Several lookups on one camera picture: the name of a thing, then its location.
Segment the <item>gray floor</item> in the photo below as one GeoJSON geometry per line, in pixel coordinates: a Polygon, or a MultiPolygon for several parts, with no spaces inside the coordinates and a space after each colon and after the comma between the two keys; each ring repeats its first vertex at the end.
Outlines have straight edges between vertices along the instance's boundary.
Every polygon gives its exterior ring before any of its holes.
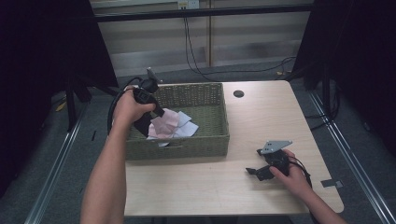
{"type": "MultiPolygon", "coordinates": [[[[279,62],[239,64],[202,69],[202,71],[264,69],[277,64],[279,62]]],[[[291,66],[292,63],[289,63],[286,70],[290,70],[291,66]]],[[[223,73],[208,77],[219,81],[272,80],[278,77],[276,71],[280,71],[280,67],[260,73],[223,73]]],[[[207,81],[190,70],[163,72],[158,76],[166,83],[207,81]]],[[[124,83],[126,79],[128,78],[120,78],[120,83],[124,83]]],[[[317,114],[318,111],[312,104],[309,93],[304,89],[303,81],[295,79],[290,84],[304,114],[317,114]]],[[[44,216],[41,218],[41,223],[78,223],[82,193],[91,168],[106,139],[106,113],[111,102],[111,97],[97,90],[92,90],[92,93],[93,99],[87,106],[76,141],[67,156],[55,191],[49,200],[44,216]]],[[[54,96],[54,100],[59,97],[62,97],[62,94],[54,96]]],[[[314,127],[320,124],[321,120],[308,119],[307,122],[310,127],[314,127]]],[[[393,182],[396,180],[394,172],[396,158],[392,157],[383,147],[375,132],[366,131],[362,125],[364,119],[343,96],[340,112],[335,122],[345,135],[353,153],[385,198],[389,208],[395,211],[396,188],[393,187],[393,182]]],[[[66,111],[54,112],[53,108],[45,123],[42,140],[36,147],[33,158],[0,200],[0,223],[2,224],[25,221],[62,146],[67,128],[66,111]]],[[[344,184],[342,188],[338,189],[345,204],[345,210],[341,216],[349,223],[382,223],[327,128],[324,126],[314,130],[313,135],[332,178],[341,180],[344,184]]],[[[267,222],[267,218],[240,217],[238,223],[271,223],[267,222]]],[[[311,223],[308,215],[291,216],[290,218],[296,224],[311,223]]],[[[168,219],[170,223],[208,223],[208,219],[205,217],[171,217],[168,219]]],[[[125,223],[150,222],[150,217],[127,217],[125,219],[125,223]]]]}

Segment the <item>woven basket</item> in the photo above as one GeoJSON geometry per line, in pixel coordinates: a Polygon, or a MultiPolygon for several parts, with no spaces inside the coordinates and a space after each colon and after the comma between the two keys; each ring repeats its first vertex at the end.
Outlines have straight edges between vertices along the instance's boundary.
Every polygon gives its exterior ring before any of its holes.
{"type": "Polygon", "coordinates": [[[162,108],[182,111],[199,126],[192,137],[147,140],[134,127],[127,161],[226,156],[230,134],[221,83],[161,86],[154,94],[162,108]],[[159,143],[170,143],[159,147],[159,143]]]}

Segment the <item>human arm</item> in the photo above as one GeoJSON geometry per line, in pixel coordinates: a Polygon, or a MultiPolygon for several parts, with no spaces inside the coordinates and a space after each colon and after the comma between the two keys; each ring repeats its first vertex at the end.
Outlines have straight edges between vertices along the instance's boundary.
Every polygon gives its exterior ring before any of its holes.
{"type": "Polygon", "coordinates": [[[126,200],[126,139],[133,122],[155,105],[140,105],[125,92],[113,114],[113,127],[85,189],[80,223],[123,223],[126,200]]]}
{"type": "MultiPolygon", "coordinates": [[[[284,151],[286,154],[288,154],[290,160],[294,161],[294,154],[287,149],[284,149],[284,151]]],[[[346,223],[312,190],[312,188],[308,185],[301,168],[291,164],[289,176],[283,175],[273,166],[270,167],[270,171],[294,196],[305,203],[319,223],[346,223]]]]}

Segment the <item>right hand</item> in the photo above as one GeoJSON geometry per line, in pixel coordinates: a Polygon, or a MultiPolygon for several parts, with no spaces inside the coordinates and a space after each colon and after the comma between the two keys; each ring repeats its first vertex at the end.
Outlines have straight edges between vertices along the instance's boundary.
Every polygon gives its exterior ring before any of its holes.
{"type": "Polygon", "coordinates": [[[134,87],[127,87],[125,93],[117,102],[113,113],[113,128],[125,126],[130,128],[132,123],[140,119],[144,113],[155,109],[155,104],[141,105],[134,99],[134,87]]]}
{"type": "MultiPolygon", "coordinates": [[[[283,151],[289,156],[295,158],[294,153],[290,152],[287,149],[283,149],[283,151]]],[[[290,161],[296,162],[295,159],[289,158],[290,161]]],[[[285,187],[295,196],[299,198],[303,198],[306,194],[312,193],[313,190],[309,186],[308,182],[305,179],[304,173],[300,167],[290,164],[289,166],[289,176],[285,176],[276,169],[274,166],[270,167],[271,173],[280,180],[285,187]]]]}

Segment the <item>table top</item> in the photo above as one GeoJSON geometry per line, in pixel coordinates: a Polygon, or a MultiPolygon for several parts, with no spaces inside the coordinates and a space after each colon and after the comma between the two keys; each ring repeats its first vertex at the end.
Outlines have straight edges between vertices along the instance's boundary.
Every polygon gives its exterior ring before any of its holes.
{"type": "Polygon", "coordinates": [[[314,191],[337,213],[344,205],[289,82],[223,83],[230,130],[226,157],[127,161],[125,216],[229,216],[307,213],[277,180],[259,181],[247,167],[266,165],[256,150],[267,140],[291,140],[314,191]],[[237,98],[234,91],[245,95],[237,98]]]}

